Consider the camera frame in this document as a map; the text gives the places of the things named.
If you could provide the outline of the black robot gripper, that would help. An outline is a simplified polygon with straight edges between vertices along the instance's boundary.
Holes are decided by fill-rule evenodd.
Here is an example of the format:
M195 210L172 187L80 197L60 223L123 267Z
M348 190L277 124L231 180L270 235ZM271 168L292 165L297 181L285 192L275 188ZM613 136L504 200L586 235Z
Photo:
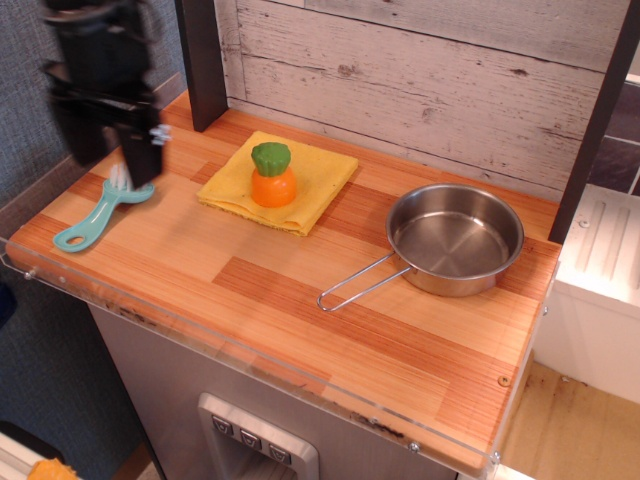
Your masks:
M170 127L159 123L154 94L145 83L151 70L144 1L45 1L43 20L62 59L49 61L49 107L63 140L80 166L89 166L118 146L116 126L134 189L163 171Z

